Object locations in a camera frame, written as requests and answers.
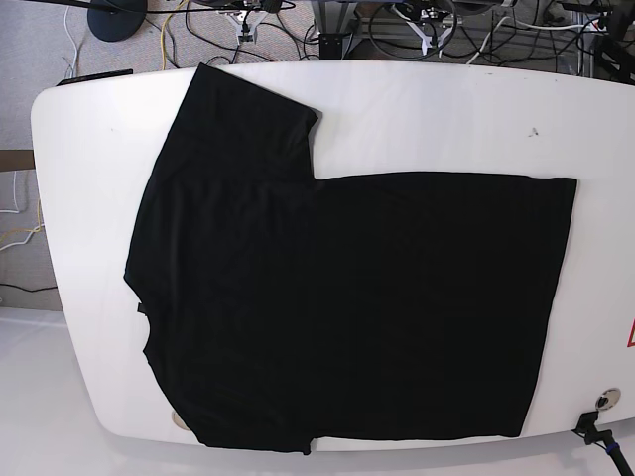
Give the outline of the red warning sticker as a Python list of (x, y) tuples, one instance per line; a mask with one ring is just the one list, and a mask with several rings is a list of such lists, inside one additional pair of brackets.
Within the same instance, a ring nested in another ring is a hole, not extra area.
[(627, 347), (634, 347), (635, 346), (635, 321), (633, 320), (632, 326), (631, 326), (631, 330), (629, 333), (629, 338), (628, 338), (628, 342), (627, 342)]

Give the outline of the black table leg block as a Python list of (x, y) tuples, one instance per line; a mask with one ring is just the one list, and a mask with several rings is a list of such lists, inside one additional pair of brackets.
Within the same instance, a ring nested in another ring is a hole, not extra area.
[(318, 35), (318, 57), (320, 60), (343, 60), (347, 55), (350, 34)]

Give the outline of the black T-shirt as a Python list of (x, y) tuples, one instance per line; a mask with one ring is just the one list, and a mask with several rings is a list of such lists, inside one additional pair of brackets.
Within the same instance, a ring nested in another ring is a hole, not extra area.
[(200, 443), (230, 449), (518, 436), (576, 180), (318, 179), (317, 119), (197, 68), (124, 273), (170, 405)]

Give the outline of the round dark stand base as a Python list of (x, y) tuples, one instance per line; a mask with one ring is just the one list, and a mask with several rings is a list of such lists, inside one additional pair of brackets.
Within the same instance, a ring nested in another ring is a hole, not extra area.
[(90, 1), (87, 24), (95, 38), (106, 43), (129, 39), (142, 26), (148, 11), (146, 0)]

